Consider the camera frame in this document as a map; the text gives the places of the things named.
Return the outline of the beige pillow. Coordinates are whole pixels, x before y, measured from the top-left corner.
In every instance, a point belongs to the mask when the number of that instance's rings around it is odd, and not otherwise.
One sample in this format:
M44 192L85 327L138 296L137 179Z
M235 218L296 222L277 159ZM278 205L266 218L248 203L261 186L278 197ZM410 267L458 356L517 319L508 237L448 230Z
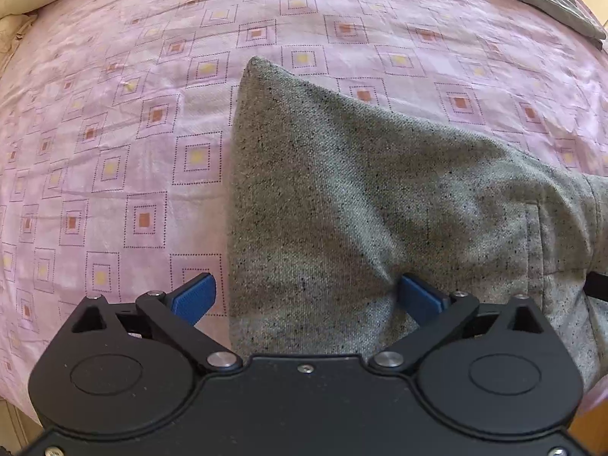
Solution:
M37 18L38 13L2 17L0 31L1 74L4 74L23 38L30 31Z

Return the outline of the grey speckled pants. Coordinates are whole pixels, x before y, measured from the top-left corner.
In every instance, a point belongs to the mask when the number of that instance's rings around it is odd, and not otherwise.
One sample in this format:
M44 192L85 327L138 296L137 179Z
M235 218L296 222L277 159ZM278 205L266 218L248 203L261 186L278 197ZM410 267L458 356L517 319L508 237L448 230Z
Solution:
M534 299L592 386L607 372L607 181L247 64L233 123L229 334L255 353L371 355L409 334L405 273Z

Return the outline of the pink patterned bed sheet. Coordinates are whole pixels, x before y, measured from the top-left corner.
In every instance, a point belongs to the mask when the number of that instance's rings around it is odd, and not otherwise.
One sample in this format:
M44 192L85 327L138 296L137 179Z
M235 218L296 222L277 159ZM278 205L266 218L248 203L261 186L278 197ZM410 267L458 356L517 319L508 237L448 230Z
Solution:
M607 54L514 0L59 0L1 78L1 395L85 295L226 281L226 176L260 55L364 102L607 171Z

